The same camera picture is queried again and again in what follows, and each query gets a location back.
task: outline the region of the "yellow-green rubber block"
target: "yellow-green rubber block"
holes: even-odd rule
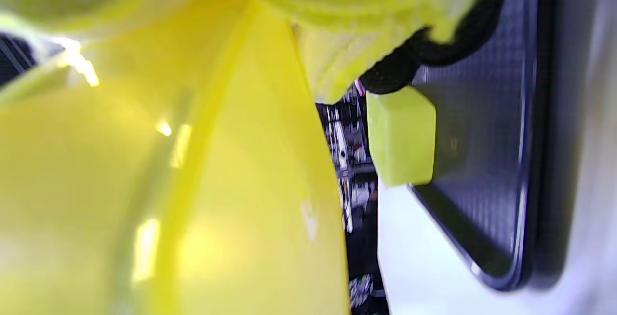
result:
[[[432,179],[437,113],[422,93],[405,87],[389,95],[366,93],[373,164],[386,187]]]

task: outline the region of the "yellow plastic part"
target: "yellow plastic part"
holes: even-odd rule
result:
[[[389,95],[366,93],[371,157],[386,187],[424,185],[432,179],[437,114],[408,86]]]
[[[0,314],[349,313],[289,25],[199,0],[0,94]]]

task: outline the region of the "white surface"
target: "white surface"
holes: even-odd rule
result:
[[[380,184],[379,261],[392,314],[617,314],[616,1],[562,0],[556,80],[578,80],[582,94],[554,126],[558,136],[575,131],[581,145],[560,280],[542,291],[488,289],[406,187]]]

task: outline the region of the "black tray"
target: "black tray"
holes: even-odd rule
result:
[[[422,67],[412,81],[435,104],[438,121],[433,181],[412,190],[471,271],[504,291],[522,286],[531,271],[550,81],[550,5],[553,0],[506,0],[482,49],[449,67]]]

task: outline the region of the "yellow cloth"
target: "yellow cloth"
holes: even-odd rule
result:
[[[80,41],[123,33],[189,0],[0,0],[0,28],[42,31]],[[452,37],[474,0],[267,0],[294,24],[297,48],[315,100],[335,102],[353,79],[432,26]]]

